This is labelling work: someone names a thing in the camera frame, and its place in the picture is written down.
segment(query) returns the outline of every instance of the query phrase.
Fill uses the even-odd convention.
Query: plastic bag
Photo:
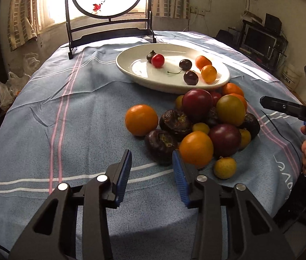
[[[2,110],[6,111],[10,108],[11,104],[28,83],[29,79],[29,75],[24,74],[23,77],[20,78],[13,72],[9,72],[6,84],[0,82],[0,108]]]
[[[28,53],[24,55],[23,69],[24,73],[31,76],[40,67],[39,55],[34,53]]]

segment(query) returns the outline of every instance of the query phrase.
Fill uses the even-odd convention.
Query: white plate
[[[162,68],[155,68],[147,61],[146,56],[152,50],[164,56],[165,63]],[[200,55],[208,58],[218,72],[217,78],[212,84],[207,84],[202,79],[200,71],[195,66],[195,58]],[[181,70],[179,62],[183,59],[191,60],[193,64],[191,70],[194,70],[199,76],[199,82],[196,86],[189,86],[184,82],[184,72],[180,74],[167,73],[167,71],[179,72]],[[134,82],[144,87],[173,94],[185,94],[195,88],[214,90],[225,85],[230,79],[229,70],[216,56],[173,44],[159,43],[135,46],[121,52],[115,62],[117,67],[129,75]]]

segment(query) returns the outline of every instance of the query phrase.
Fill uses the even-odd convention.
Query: window sill
[[[117,17],[117,18],[112,19],[112,20],[127,19],[127,17],[144,18],[144,17],[146,17],[146,15],[145,15],[144,12],[140,12],[140,10],[138,10],[137,12],[130,12],[130,13],[128,13],[128,14],[121,15],[120,17]],[[86,15],[79,16],[79,17],[74,18],[74,19],[71,20],[71,25],[72,25],[74,22],[85,21],[85,20],[88,20],[88,19],[90,20],[90,19],[93,19],[93,18],[91,18],[91,17],[89,17],[89,16],[86,16]],[[102,22],[101,19],[95,19],[95,20],[96,20],[96,21],[99,21],[99,22],[95,22],[95,23],[100,23],[100,22]],[[37,30],[37,33],[38,33],[38,34],[45,33],[45,32],[47,32],[47,31],[49,31],[49,30],[52,30],[52,29],[54,29],[54,28],[59,27],[59,26],[62,25],[62,24],[66,24],[66,21],[60,22],[60,23],[54,23],[54,24],[49,25],[49,26],[47,26],[47,27],[45,27],[45,28],[38,29],[38,30]]]

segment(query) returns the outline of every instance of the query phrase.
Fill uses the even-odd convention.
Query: white lettering on tablecloth
[[[293,182],[289,182],[289,179],[291,178],[291,175],[289,173],[284,173],[283,171],[285,170],[285,164],[283,162],[277,161],[275,158],[276,163],[278,164],[279,171],[281,172],[282,175],[286,176],[285,178],[285,184],[287,185],[287,188],[289,190],[289,194],[285,198],[287,200],[290,196],[291,189],[293,188]]]

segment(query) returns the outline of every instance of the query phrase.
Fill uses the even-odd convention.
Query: silver screw
[[[105,182],[107,180],[107,176],[102,174],[102,175],[98,175],[98,177],[96,177],[96,179],[99,181],[99,182]]]
[[[245,191],[246,188],[247,187],[245,185],[243,185],[243,184],[237,184],[236,185],[236,189],[238,189],[241,192]]]
[[[58,190],[59,191],[64,191],[69,187],[69,185],[67,183],[61,183],[58,185]]]
[[[207,177],[205,175],[198,175],[196,177],[196,180],[203,183],[203,182],[207,181]]]

